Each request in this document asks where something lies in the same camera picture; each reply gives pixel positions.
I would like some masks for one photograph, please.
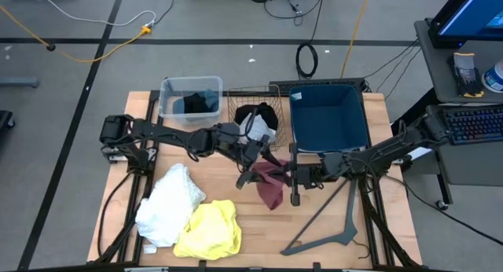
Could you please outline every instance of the plastic storage bin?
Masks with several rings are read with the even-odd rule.
[[[160,87],[159,116],[186,126],[210,127],[220,119],[222,86],[218,76],[166,78]],[[184,97],[193,94],[211,101],[211,111],[185,113]]]
[[[368,143],[362,106],[352,86],[292,88],[290,112],[301,153],[349,151]]]

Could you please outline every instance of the wire basket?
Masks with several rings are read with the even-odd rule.
[[[236,111],[244,105],[259,105],[266,102],[271,106],[277,117],[276,141],[270,144],[270,150],[276,151],[285,145],[285,120],[283,108],[281,107],[280,88],[275,85],[250,86],[232,88],[227,91],[227,105],[229,109],[229,121],[233,122]]]

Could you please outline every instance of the gray floor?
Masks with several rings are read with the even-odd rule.
[[[79,17],[107,19],[115,0],[54,0]],[[118,21],[144,9],[158,14],[170,0],[123,0]],[[292,0],[306,10],[316,0]],[[370,0],[358,39],[414,40],[413,22],[433,17],[446,0]],[[363,0],[325,0],[317,39],[349,39]],[[61,15],[39,0],[0,0],[28,27],[47,38],[100,38],[105,26],[80,23]],[[271,11],[291,13],[281,0]],[[176,0],[173,10],[154,30],[151,39],[306,39],[315,15],[300,27],[291,20],[275,20],[261,5],[248,0]],[[114,28],[112,38],[130,38],[148,21]],[[0,14],[0,38],[27,38]],[[317,46],[320,66],[315,78],[340,75],[346,46]],[[92,58],[97,45],[58,45],[72,55]],[[346,77],[367,75],[400,53],[404,47],[356,46],[347,64]],[[296,46],[290,45],[131,45],[103,61],[97,72],[82,121],[61,177],[53,206],[35,251],[31,268],[84,263],[94,231],[108,164],[99,153],[97,137],[106,115],[121,113],[132,90],[151,90],[166,76],[218,75],[226,89],[265,85],[272,80],[295,79]],[[303,53],[306,69],[310,60]],[[406,61],[381,87],[388,94]],[[390,72],[385,68],[369,78],[376,89]],[[17,268],[42,197],[72,120],[88,64],[78,64],[48,53],[36,44],[0,43],[0,75],[37,76],[38,89],[1,88],[0,109],[15,112],[17,127],[0,152],[0,270]],[[421,54],[387,99],[391,119],[399,117],[431,87]],[[423,160],[407,173],[410,185],[429,202],[439,198],[434,175],[423,175],[431,162]],[[503,238],[503,190],[453,186],[455,205],[449,213],[473,226]],[[411,199],[410,207],[424,263],[440,269],[497,270],[503,265],[501,247],[469,232],[437,212]]]

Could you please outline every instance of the black keyboard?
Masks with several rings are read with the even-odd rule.
[[[288,96],[290,89],[299,86],[313,86],[313,85],[328,85],[328,84],[343,84],[350,85],[357,88],[358,91],[366,92],[367,85],[363,78],[356,79],[309,79],[309,80],[289,80],[280,82],[270,82],[269,85],[277,85],[280,88],[281,95]]]
[[[455,145],[503,140],[503,105],[449,108],[443,117]]]

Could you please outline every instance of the wooden table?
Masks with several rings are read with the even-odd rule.
[[[363,97],[370,138],[372,144],[375,145],[391,136],[384,97],[382,94],[363,94]],[[149,92],[131,92],[127,100],[125,113],[133,117],[144,118],[148,103]],[[229,117],[225,97],[222,106],[221,121],[226,122]],[[285,117],[285,131],[288,134],[288,141],[291,142],[292,129],[290,127],[290,110],[287,97],[282,98],[282,108]],[[167,119],[164,121],[164,125],[183,129],[182,126]],[[288,144],[274,152],[274,155],[277,158],[289,160]],[[313,155],[299,156],[299,162],[316,163],[318,158]],[[215,154],[201,159],[199,163],[195,163],[187,157],[184,149],[161,145],[156,163],[155,179],[162,177],[176,163],[183,163],[189,168],[192,180],[207,194],[207,199],[204,202],[229,199],[235,203],[237,208],[237,222],[243,230],[240,253],[229,258],[209,261],[208,266],[310,268],[314,262],[319,262],[323,268],[372,268],[370,258],[358,259],[359,256],[365,256],[367,250],[352,242],[348,246],[325,244],[291,256],[282,256],[280,254],[280,251],[287,246],[289,241],[334,192],[343,179],[332,184],[325,183],[323,190],[299,189],[301,190],[301,206],[297,208],[290,205],[290,189],[285,187],[283,204],[276,210],[270,211],[260,200],[255,185],[249,184],[244,186],[242,190],[236,189],[235,183],[239,172],[236,164],[225,157]],[[113,164],[110,167],[101,206],[103,206],[113,188],[123,178],[125,170],[125,162]],[[393,166],[390,169],[390,176],[401,179],[402,175],[399,167]],[[118,190],[108,206],[102,248],[106,248],[113,241],[123,226],[131,183],[132,179]],[[385,178],[381,179],[380,186],[389,229],[411,258],[421,263],[409,202],[404,187]],[[348,192],[349,184],[341,190],[332,203],[304,233],[299,239],[299,243],[315,241],[343,231]],[[368,244],[363,208],[358,191],[354,201],[353,218],[358,230],[355,240],[359,243]],[[98,224],[97,222],[88,256],[89,260],[97,258]],[[130,245],[128,246],[130,249],[127,252],[126,259],[132,256],[135,236],[136,231],[130,235]],[[380,263],[385,263],[382,238],[379,233],[376,234],[376,243]],[[142,254],[140,260],[140,265],[143,266],[197,266],[197,264],[198,259],[179,259],[175,257],[172,248],[159,248],[156,254]]]

